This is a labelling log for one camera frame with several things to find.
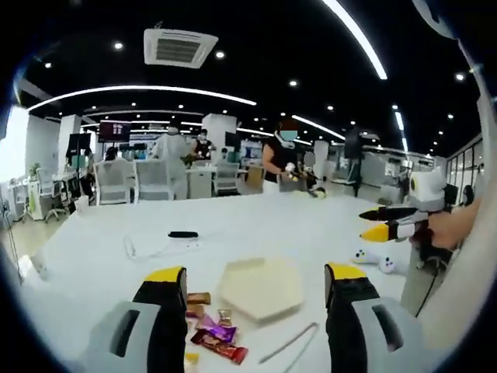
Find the candy bar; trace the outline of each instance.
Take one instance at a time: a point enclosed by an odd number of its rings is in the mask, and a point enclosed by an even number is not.
[[[244,361],[245,356],[247,356],[247,353],[249,352],[249,350],[244,347],[235,347],[219,340],[215,336],[209,334],[206,330],[199,330],[196,332],[191,341],[230,359],[237,365],[240,365]]]
[[[202,319],[205,311],[202,305],[187,305],[186,306],[186,317],[191,317],[194,319]]]
[[[219,326],[216,324],[209,315],[205,315],[199,322],[196,324],[195,329],[197,330],[206,330],[216,338],[222,340],[225,343],[234,343],[236,337],[236,327],[226,327]]]
[[[231,310],[230,309],[218,309],[219,313],[219,326],[232,326],[231,324]]]
[[[191,293],[188,294],[188,300],[186,301],[189,305],[209,305],[210,304],[210,293]]]

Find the beige hexagonal plate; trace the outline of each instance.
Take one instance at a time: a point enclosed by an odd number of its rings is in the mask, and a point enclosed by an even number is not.
[[[219,290],[224,302],[256,322],[285,317],[304,301],[296,263],[282,258],[228,263]]]

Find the office floor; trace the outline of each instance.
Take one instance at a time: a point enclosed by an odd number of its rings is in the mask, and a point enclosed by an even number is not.
[[[325,189],[329,196],[353,195],[352,188],[339,184],[326,183]],[[257,190],[251,190],[242,183],[238,190],[240,194],[257,194]],[[368,200],[369,202],[377,203],[380,196],[380,190],[371,186],[363,186],[359,190],[358,198]],[[24,223],[16,222],[12,226],[12,236],[16,248],[18,258],[23,255],[33,256],[36,251],[57,231],[64,223],[67,215],[62,215],[61,220],[55,218],[49,220],[48,224],[42,221],[33,221],[27,219]],[[7,251],[10,260],[13,260],[12,245],[9,240],[7,231],[0,231],[0,242],[3,248]]]

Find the black ceiling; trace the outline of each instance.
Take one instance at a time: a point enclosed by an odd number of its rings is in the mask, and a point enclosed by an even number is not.
[[[30,60],[25,77],[43,91],[57,96],[108,85],[169,85],[238,96],[257,105],[189,93],[123,91],[64,99],[59,106],[34,110],[34,115],[179,110],[182,104],[183,111],[204,114],[227,110],[243,127],[272,131],[284,112],[339,133],[354,120],[374,131],[384,147],[401,148],[391,108],[397,104],[409,149],[427,153],[435,148],[433,154],[442,156],[480,131],[474,79],[471,75],[464,82],[454,79],[455,73],[469,69],[457,42],[431,30],[410,1],[341,1],[377,52],[388,80],[378,78],[352,34],[321,0],[80,3],[53,14],[40,30],[43,48]],[[158,22],[162,28],[207,33],[219,41],[198,70],[145,65],[144,30]],[[117,40],[124,45],[121,51],[113,49]],[[219,50],[225,52],[225,59],[215,58]],[[51,68],[44,67],[47,62]],[[289,87],[291,79],[298,80],[298,87]],[[24,106],[39,102],[25,93],[21,100]],[[328,111],[328,105],[334,110]],[[448,113],[454,115],[452,120]],[[136,120],[136,115],[110,118]],[[255,122],[256,117],[267,120]],[[170,118],[170,113],[141,113],[140,120]],[[303,140],[319,135],[338,140],[312,127],[305,129]]]

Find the white lab coat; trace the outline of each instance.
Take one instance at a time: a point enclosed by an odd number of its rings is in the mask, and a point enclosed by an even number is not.
[[[189,147],[181,134],[163,134],[152,149],[152,155],[165,163],[176,191],[186,189],[186,167],[181,158],[188,154]]]

